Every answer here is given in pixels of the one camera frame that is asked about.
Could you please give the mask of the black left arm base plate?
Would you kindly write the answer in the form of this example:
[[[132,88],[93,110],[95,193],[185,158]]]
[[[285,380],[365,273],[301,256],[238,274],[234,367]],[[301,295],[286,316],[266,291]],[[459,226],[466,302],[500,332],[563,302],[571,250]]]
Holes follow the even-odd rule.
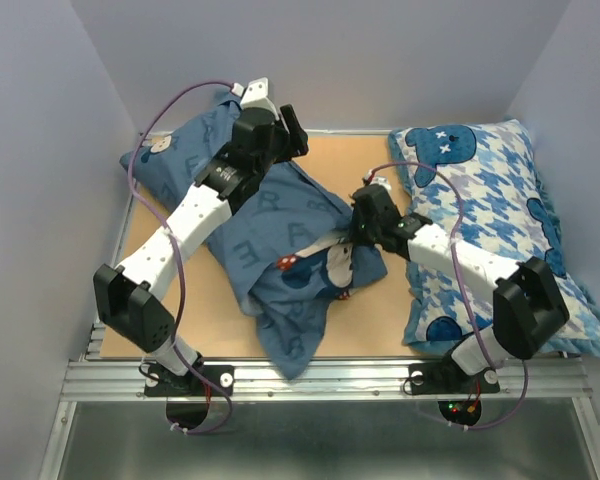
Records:
[[[206,384],[190,372],[178,376],[162,365],[150,362],[142,362],[138,371],[145,381],[143,394],[149,398],[205,397],[213,394]],[[233,366],[205,364],[201,373],[228,395],[233,393]]]

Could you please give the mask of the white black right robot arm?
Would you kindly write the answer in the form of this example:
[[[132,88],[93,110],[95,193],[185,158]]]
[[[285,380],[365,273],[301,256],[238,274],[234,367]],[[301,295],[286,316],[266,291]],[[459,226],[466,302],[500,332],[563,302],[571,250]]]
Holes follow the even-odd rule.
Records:
[[[528,360],[569,320],[570,314],[549,265],[501,257],[463,240],[455,241],[430,219],[400,214],[389,192],[368,184],[352,196],[351,239],[378,245],[410,263],[454,276],[459,286],[492,307],[489,327],[466,336],[439,361],[411,376],[415,389],[458,392],[491,361]]]

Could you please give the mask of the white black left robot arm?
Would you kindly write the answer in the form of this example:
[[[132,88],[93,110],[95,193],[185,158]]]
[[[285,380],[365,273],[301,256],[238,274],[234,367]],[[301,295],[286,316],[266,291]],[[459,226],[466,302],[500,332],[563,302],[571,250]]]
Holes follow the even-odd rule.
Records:
[[[252,196],[272,165],[308,153],[308,135],[292,105],[242,109],[231,139],[204,167],[184,199],[133,254],[93,276],[99,319],[153,357],[179,393],[195,392],[203,371],[198,352],[177,333],[179,318],[162,299],[184,263]]]

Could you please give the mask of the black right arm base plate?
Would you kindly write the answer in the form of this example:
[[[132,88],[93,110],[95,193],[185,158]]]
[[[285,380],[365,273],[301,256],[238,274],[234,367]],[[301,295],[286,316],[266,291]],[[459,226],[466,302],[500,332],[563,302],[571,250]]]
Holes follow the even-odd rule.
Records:
[[[438,361],[410,364],[402,391],[407,395],[460,395],[470,393],[495,394],[500,392],[497,379],[488,380],[485,370],[473,376],[459,367]]]

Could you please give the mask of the blue letter-print pillowcase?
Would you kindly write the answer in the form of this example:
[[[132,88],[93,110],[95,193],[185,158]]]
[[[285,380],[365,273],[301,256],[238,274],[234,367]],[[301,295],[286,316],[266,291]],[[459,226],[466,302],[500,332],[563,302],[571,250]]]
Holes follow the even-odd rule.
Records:
[[[236,96],[120,164],[168,211],[231,138]],[[241,311],[256,320],[266,355],[287,379],[298,377],[321,343],[330,304],[387,274],[380,252],[348,241],[352,209],[297,163],[271,167],[259,191],[209,236]]]

